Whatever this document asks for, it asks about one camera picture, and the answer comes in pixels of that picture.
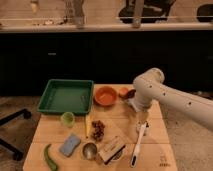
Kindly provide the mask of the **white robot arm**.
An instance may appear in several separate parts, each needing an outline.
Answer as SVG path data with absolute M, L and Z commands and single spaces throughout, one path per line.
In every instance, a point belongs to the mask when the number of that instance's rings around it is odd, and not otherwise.
M 168 87 L 163 84 L 164 79 L 164 73 L 158 68 L 138 75 L 133 81 L 136 90 L 133 106 L 142 111 L 151 107 L 152 100 L 157 100 L 213 131 L 213 101 Z

